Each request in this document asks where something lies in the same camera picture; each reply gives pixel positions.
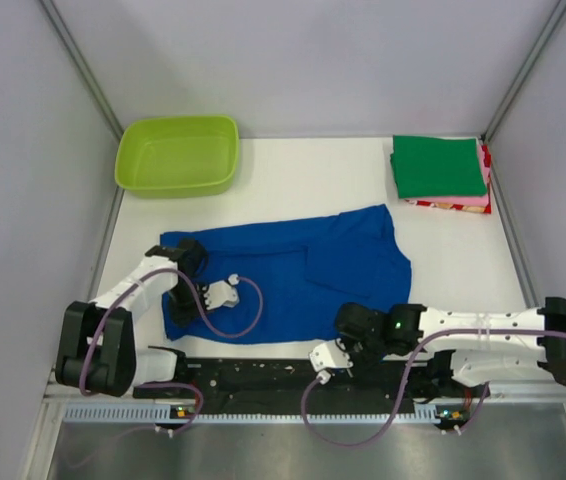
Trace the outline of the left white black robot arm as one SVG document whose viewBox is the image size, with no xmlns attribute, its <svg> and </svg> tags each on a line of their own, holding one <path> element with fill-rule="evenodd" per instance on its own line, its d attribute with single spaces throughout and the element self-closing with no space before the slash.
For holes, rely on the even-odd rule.
<svg viewBox="0 0 566 480">
<path fill-rule="evenodd" d="M 72 302 L 63 316 L 56 382 L 87 395 L 120 397 L 149 384 L 168 396 L 183 394 L 190 382 L 185 354 L 167 347 L 140 348 L 135 324 L 163 299 L 177 326 L 185 328 L 198 319 L 203 297 L 194 278 L 207 261 L 207 251 L 193 238 L 175 247 L 155 245 L 111 290 L 88 302 Z"/>
</svg>

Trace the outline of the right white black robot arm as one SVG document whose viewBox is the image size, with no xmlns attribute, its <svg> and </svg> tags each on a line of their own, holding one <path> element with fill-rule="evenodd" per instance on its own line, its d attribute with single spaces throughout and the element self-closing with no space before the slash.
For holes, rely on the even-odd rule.
<svg viewBox="0 0 566 480">
<path fill-rule="evenodd" d="M 566 387 L 566 299 L 548 297 L 521 312 L 460 313 L 397 304 L 388 312 L 343 305 L 335 327 L 354 367 L 419 354 L 432 388 L 450 396 L 463 386 L 551 377 Z"/>
</svg>

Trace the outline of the blue printed t shirt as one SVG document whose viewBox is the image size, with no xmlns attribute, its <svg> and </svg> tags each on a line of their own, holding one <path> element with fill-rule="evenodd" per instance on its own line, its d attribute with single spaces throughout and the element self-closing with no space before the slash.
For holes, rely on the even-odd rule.
<svg viewBox="0 0 566 480">
<path fill-rule="evenodd" d="M 231 344 L 329 340 L 348 302 L 387 311 L 408 301 L 412 268 L 401 252 L 389 210 L 370 206 L 326 217 L 256 223 L 192 233 L 207 250 L 200 274 L 212 283 L 242 277 L 240 302 L 210 314 L 211 323 L 175 322 L 162 301 L 165 335 Z"/>
</svg>

